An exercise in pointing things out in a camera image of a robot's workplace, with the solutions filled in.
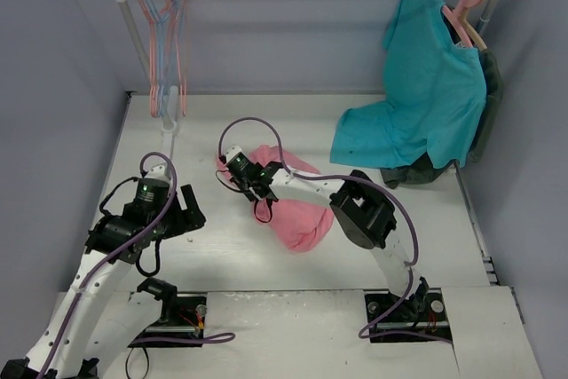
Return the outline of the pink t shirt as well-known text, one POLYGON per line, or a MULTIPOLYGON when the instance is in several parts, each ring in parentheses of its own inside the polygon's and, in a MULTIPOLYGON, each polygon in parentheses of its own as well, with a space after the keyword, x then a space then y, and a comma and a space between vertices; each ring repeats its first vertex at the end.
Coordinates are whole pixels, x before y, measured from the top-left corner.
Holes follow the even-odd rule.
MULTIPOLYGON (((284 150, 285 163, 293 169, 319 174, 320 171, 299 157, 284 150)), ((252 162, 266 166, 278 162, 276 146, 261 145, 250 154, 252 162)), ((314 249, 326 236, 334 223, 330 209, 304 201, 280 200, 270 208, 266 200, 252 202, 251 214, 260 225, 269 226, 279 241, 289 250, 303 253, 314 249)))

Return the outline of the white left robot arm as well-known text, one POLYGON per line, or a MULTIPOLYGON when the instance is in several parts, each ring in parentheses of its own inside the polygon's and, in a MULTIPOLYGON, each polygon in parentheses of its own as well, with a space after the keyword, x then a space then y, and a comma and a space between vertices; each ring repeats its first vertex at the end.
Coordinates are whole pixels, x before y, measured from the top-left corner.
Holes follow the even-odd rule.
POLYGON ((122 279, 152 243, 205 226, 193 189, 140 178, 120 214, 102 212, 89 231, 79 269, 49 326, 22 359, 10 359, 3 378, 100 378, 118 355, 152 323, 177 316, 177 288, 146 278, 116 318, 101 317, 122 279))

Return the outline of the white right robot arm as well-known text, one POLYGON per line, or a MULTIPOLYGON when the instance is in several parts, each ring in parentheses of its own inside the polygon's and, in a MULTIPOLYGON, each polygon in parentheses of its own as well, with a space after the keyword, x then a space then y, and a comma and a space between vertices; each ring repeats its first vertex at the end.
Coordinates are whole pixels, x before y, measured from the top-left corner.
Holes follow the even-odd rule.
POLYGON ((423 310, 428 283, 415 270, 415 257, 406 253, 396 234, 395 212, 403 209, 364 172, 323 176, 287 170, 281 162, 263 166, 237 146, 221 155, 220 161, 250 201, 302 201, 331 209, 347 239, 373 255, 386 279, 395 313, 412 319, 423 310))

